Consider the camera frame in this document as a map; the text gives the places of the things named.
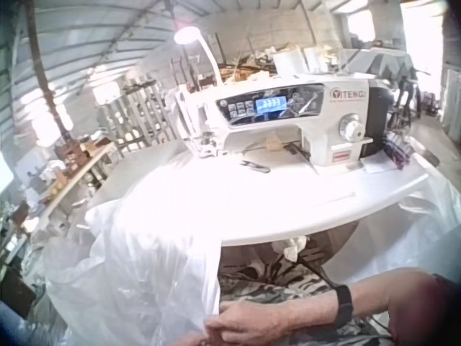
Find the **control panel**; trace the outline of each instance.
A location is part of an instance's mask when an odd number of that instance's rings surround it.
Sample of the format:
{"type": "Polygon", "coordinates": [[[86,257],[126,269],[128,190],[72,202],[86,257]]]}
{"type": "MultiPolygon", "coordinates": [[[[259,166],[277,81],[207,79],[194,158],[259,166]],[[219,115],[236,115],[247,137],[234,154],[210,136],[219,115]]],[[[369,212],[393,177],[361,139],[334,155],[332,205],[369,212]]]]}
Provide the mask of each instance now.
{"type": "Polygon", "coordinates": [[[319,115],[325,86],[308,84],[249,92],[216,101],[230,125],[319,115]]]}

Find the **blue display screen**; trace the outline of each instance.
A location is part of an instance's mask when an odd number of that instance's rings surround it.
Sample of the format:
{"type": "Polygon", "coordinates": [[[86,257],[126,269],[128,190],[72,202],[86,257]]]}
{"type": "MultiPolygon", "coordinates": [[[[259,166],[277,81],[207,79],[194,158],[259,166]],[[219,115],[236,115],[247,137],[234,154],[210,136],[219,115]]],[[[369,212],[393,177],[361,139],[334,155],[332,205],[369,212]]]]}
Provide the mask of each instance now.
{"type": "Polygon", "coordinates": [[[256,100],[256,112],[264,114],[287,109],[287,98],[285,96],[268,97],[266,99],[256,100]]]}

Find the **hand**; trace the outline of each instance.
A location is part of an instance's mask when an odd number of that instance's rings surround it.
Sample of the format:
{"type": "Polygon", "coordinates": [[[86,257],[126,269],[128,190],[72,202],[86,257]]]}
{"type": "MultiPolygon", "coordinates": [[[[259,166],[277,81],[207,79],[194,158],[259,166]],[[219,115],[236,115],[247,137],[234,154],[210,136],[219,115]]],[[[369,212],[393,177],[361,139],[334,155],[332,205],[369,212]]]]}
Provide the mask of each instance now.
{"type": "Polygon", "coordinates": [[[193,332],[187,334],[185,337],[182,337],[180,340],[177,340],[171,346],[202,346],[203,342],[206,340],[206,335],[193,332]]]}
{"type": "Polygon", "coordinates": [[[218,342],[263,345],[279,339],[288,330],[288,318],[279,304],[239,301],[223,303],[220,310],[218,316],[205,320],[210,338],[218,342]]]}

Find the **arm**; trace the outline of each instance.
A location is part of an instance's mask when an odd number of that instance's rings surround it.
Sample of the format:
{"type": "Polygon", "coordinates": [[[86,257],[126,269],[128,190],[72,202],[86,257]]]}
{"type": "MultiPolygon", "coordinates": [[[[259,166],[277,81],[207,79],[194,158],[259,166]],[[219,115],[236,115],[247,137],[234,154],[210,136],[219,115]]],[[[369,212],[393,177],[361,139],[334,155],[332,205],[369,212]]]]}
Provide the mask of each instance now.
{"type": "MultiPolygon", "coordinates": [[[[349,286],[354,316],[365,317],[387,311],[391,301],[399,300],[404,292],[430,282],[433,277],[415,269],[398,269],[366,278],[349,286]]],[[[334,290],[301,301],[286,301],[279,306],[288,318],[288,331],[302,327],[333,324],[338,312],[334,290]]]]}
{"type": "MultiPolygon", "coordinates": [[[[386,311],[408,300],[415,288],[433,282],[432,276],[415,269],[392,270],[359,281],[349,286],[354,316],[386,311]]],[[[205,321],[205,326],[212,339],[261,345],[299,328],[332,324],[337,312],[336,292],[330,291],[280,304],[227,303],[219,316],[205,321]]]]}

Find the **wrist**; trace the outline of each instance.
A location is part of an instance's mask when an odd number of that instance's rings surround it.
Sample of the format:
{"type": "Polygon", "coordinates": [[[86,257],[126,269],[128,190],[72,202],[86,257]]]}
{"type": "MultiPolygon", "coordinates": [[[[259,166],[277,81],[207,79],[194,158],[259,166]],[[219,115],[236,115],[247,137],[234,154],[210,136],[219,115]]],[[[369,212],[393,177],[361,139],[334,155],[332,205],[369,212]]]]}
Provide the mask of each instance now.
{"type": "Polygon", "coordinates": [[[336,292],[320,296],[285,301],[280,304],[280,316],[286,332],[305,327],[333,324],[338,314],[336,292]]]}

